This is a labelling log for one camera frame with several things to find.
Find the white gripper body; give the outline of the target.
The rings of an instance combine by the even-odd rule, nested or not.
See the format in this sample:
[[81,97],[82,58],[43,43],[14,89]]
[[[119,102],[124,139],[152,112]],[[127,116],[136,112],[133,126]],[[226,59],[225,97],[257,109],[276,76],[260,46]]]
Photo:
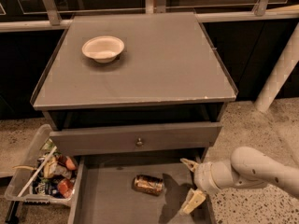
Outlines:
[[232,185],[231,164],[228,161],[205,162],[194,169],[194,184],[208,195]]

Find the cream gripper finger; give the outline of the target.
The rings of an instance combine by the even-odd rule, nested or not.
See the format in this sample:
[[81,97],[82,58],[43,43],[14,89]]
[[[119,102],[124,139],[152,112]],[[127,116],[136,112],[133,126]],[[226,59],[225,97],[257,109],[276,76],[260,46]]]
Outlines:
[[190,189],[186,200],[179,209],[181,215],[188,215],[206,200],[206,194],[200,189]]
[[188,160],[185,158],[182,158],[180,160],[183,164],[185,164],[187,166],[187,168],[191,171],[191,172],[195,172],[197,167],[199,166],[199,163],[196,161],[192,161],[192,160]]

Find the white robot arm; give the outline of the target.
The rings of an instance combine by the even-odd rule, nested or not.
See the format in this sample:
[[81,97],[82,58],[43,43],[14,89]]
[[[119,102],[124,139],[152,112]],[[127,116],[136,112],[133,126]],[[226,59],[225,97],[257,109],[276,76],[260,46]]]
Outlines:
[[[295,27],[287,45],[280,54],[269,78],[255,102],[256,108],[264,112],[272,104],[278,92],[299,62],[299,25]],[[294,198],[299,198],[299,169],[274,161],[252,147],[236,148],[224,161],[198,163],[183,159],[193,172],[195,189],[190,189],[180,207],[182,215],[188,215],[201,205],[208,195],[222,189],[261,189],[272,184]]]

